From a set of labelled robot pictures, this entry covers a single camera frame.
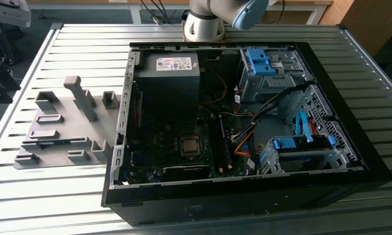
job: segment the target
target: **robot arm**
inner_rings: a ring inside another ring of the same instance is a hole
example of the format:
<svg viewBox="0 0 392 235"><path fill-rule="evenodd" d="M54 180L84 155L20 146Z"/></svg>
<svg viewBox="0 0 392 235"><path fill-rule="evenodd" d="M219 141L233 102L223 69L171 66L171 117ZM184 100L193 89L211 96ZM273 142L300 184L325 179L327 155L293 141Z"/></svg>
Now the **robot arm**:
<svg viewBox="0 0 392 235"><path fill-rule="evenodd" d="M251 29L259 22L268 0L191 0L185 37L189 41L219 41L224 37L224 20L239 30Z"/></svg>

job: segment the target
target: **aluminum table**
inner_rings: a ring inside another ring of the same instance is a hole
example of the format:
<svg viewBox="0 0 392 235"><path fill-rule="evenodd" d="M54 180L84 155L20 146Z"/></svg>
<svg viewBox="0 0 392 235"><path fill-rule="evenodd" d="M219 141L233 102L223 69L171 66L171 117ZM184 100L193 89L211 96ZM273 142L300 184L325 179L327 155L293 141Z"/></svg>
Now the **aluminum table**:
<svg viewBox="0 0 392 235"><path fill-rule="evenodd" d="M392 171L392 82L336 26L227 27L229 41L307 41ZM181 26L54 24L0 122L0 234L392 234L392 182L328 207L130 227L100 206L105 165L16 170L13 159L40 91L57 96L66 75L92 94L121 93L129 42L181 41Z"/></svg>

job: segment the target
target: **white table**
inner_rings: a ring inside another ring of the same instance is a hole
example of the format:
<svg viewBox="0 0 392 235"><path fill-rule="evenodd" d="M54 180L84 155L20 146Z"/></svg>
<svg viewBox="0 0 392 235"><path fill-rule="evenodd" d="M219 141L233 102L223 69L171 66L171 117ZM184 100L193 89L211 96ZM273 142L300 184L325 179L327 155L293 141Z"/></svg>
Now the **white table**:
<svg viewBox="0 0 392 235"><path fill-rule="evenodd" d="M157 10L153 4L146 5L149 9ZM184 10L189 8L188 4L164 4L168 10ZM124 9L129 10L132 14L133 24L141 24L140 11L145 10L141 4L57 4L57 3L32 3L29 4L30 10L101 10L101 9ZM268 7L268 11L281 11L281 5L272 5ZM285 11L311 11L311 16L307 24L319 24L323 14L325 12L325 4L312 4L312 5L285 5Z"/></svg>
<svg viewBox="0 0 392 235"><path fill-rule="evenodd" d="M181 25L54 25L0 122L0 235L372 234L392 235L392 182L321 209L132 227L100 206L105 165L16 170L40 91L66 96L66 75L92 94L122 91L130 42L180 42ZM227 26L231 42L304 41L328 72L392 171L392 82L348 31L336 26Z"/></svg>

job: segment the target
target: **floor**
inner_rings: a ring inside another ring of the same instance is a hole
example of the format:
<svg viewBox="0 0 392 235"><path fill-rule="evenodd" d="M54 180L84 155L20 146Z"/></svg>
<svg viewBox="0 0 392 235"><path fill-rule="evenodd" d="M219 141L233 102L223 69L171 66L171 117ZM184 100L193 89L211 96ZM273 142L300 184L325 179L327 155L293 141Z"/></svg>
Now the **floor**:
<svg viewBox="0 0 392 235"><path fill-rule="evenodd" d="M21 28L24 36L16 41L16 46L22 54L22 61L12 66L13 77L17 81L25 76L30 63L36 56L41 42L49 31L53 23L66 24L130 24L130 13L126 10L46 10L45 18L38 19L38 12L32 13L32 26ZM167 15L171 18L171 23L181 22L181 11L168 10ZM142 23L153 23L150 14L141 11ZM384 48L376 56L376 62L384 67L385 73L392 79L392 40L387 42ZM0 119L8 105L0 104Z"/></svg>

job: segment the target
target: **black cable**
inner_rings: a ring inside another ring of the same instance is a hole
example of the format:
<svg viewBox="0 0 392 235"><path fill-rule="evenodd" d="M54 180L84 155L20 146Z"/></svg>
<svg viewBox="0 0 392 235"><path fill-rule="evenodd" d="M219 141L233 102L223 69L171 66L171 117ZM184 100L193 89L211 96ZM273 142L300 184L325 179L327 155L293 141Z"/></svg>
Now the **black cable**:
<svg viewBox="0 0 392 235"><path fill-rule="evenodd" d="M175 11L173 11L173 13L171 14L171 17L169 17L169 19L168 19L168 20L171 20L171 19L172 19L172 17L175 16L176 12L177 12L177 10L175 10Z"/></svg>
<svg viewBox="0 0 392 235"><path fill-rule="evenodd" d="M267 23L267 24L273 24L273 23L280 23L280 20L283 18L283 14L285 12L285 0L281 0L281 11L280 11L280 16L279 16L279 19L272 21L271 23Z"/></svg>
<svg viewBox="0 0 392 235"><path fill-rule="evenodd" d="M145 7L145 9L146 9L146 11L149 12L149 14L152 15L152 17L157 17L153 13L152 13L152 11L149 10L149 8L148 8L148 6L146 6L146 4L144 3L144 1L141 0L141 4L144 5L144 7Z"/></svg>
<svg viewBox="0 0 392 235"><path fill-rule="evenodd" d="M165 20L168 21L168 17L167 17L167 15L165 15L165 13L162 12L161 8L158 7L158 5L156 4L156 2L154 2L153 0L150 0L150 2L152 2L152 4L157 7L157 9L161 11L161 14L162 14L164 18L165 18Z"/></svg>
<svg viewBox="0 0 392 235"><path fill-rule="evenodd" d="M241 138L241 136L248 133L248 131L251 131L252 128L255 128L256 124L259 123L260 121L260 114L263 113L268 113L271 110L273 110L276 107L277 107L277 104L279 104L279 101L281 98L285 97L285 95L291 94L292 92L295 91L301 91L301 90L305 90L308 87L308 84L303 84L303 85L297 85L296 87L291 87L291 88L287 88L284 89L277 95L275 95L263 105L261 107L259 108L259 110L256 111L252 119L251 119L251 125L244 129L244 131L240 132L240 134L237 134L235 137L233 137L233 140Z"/></svg>
<svg viewBox="0 0 392 235"><path fill-rule="evenodd" d="M169 19L168 19L168 16L167 16L167 11L165 11L165 8L164 8L164 4L162 4L161 0L158 0L158 2L160 2L160 5L161 5L161 8L164 10L164 15L165 15L167 23L169 24Z"/></svg>

